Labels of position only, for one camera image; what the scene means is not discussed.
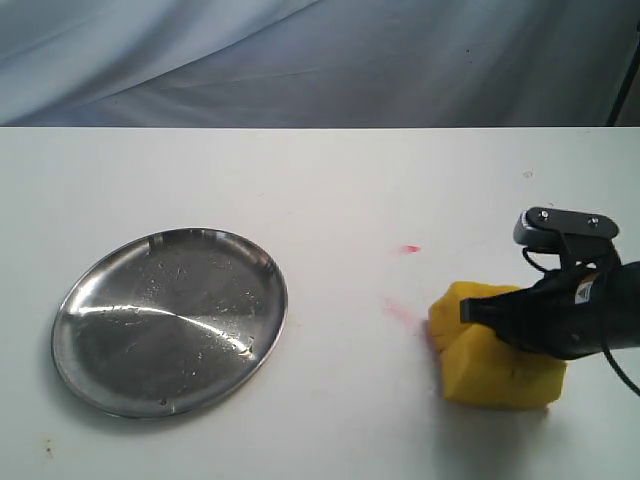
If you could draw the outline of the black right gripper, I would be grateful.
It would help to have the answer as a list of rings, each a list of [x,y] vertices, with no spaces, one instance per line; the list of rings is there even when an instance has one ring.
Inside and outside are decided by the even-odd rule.
[[[574,360],[639,346],[639,264],[580,275],[558,288],[460,302],[460,322],[492,329],[523,350]]]

